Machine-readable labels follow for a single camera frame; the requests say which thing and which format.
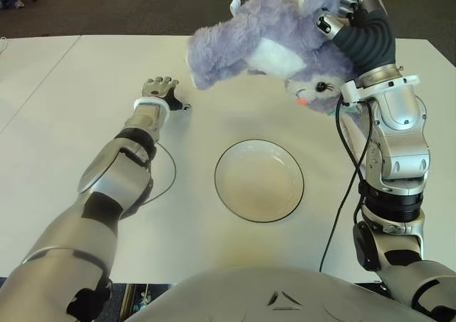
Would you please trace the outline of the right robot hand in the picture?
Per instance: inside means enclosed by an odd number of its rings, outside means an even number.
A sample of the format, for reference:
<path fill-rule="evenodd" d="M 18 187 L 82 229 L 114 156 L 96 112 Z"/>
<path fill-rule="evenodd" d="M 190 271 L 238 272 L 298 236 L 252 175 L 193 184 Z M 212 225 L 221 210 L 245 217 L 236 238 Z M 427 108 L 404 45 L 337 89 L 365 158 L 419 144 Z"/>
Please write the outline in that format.
<path fill-rule="evenodd" d="M 351 60 L 365 87 L 400 77 L 395 37 L 382 0 L 299 0 L 299 11 Z"/>

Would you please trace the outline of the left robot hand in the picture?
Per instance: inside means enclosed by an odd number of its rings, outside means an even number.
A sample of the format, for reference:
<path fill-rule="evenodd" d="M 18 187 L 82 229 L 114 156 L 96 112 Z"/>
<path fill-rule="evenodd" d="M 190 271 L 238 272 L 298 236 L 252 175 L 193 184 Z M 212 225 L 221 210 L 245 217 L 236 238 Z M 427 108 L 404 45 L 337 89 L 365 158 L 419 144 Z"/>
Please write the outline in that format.
<path fill-rule="evenodd" d="M 179 81 L 169 76 L 149 78 L 142 88 L 142 97 L 147 99 L 160 99 L 169 107 L 170 111 L 189 110 L 191 105 L 184 103 L 175 94 Z"/>

